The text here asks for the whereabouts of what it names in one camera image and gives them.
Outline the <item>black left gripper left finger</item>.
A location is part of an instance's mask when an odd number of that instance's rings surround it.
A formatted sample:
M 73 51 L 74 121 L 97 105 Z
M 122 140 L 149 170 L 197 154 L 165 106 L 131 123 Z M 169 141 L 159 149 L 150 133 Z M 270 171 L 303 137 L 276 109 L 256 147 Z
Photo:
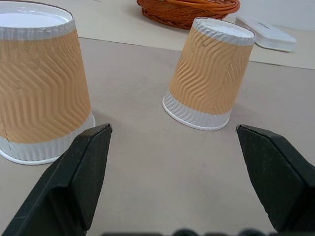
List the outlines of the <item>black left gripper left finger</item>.
M 42 174 L 1 236 L 86 236 L 103 186 L 110 124 L 79 134 Z

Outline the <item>white plastic lid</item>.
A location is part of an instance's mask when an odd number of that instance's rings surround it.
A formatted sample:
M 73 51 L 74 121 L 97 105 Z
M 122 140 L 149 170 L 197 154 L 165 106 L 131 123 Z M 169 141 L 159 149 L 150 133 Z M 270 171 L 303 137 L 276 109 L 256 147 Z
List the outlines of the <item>white plastic lid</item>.
M 255 34 L 255 43 L 262 48 L 291 52 L 297 40 L 277 27 L 256 18 L 236 17 L 235 24 Z

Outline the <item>brown wicker basket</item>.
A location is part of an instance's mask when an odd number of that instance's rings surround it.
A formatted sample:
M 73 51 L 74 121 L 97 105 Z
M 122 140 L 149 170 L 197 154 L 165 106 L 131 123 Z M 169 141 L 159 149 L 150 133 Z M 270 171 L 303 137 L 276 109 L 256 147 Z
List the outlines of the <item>brown wicker basket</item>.
M 158 23 L 189 30 L 195 18 L 222 20 L 239 10 L 240 0 L 136 0 L 142 15 Z

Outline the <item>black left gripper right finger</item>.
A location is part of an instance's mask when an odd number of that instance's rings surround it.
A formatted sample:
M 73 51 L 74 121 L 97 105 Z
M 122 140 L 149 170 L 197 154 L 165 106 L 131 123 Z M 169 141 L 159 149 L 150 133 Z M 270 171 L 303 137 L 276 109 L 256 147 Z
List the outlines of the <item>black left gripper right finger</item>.
M 250 181 L 274 229 L 315 233 L 315 166 L 279 134 L 244 124 L 236 133 Z

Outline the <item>tan ribbed paper cup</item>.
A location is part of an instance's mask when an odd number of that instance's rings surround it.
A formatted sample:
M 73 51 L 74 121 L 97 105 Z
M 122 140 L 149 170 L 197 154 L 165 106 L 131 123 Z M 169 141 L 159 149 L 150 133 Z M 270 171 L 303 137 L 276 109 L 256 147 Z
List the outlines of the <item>tan ribbed paper cup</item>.
M 224 128 L 253 49 L 255 34 L 236 24 L 195 18 L 175 68 L 164 110 L 199 130 Z
M 51 163 L 95 127 L 73 15 L 25 0 L 0 0 L 0 155 Z

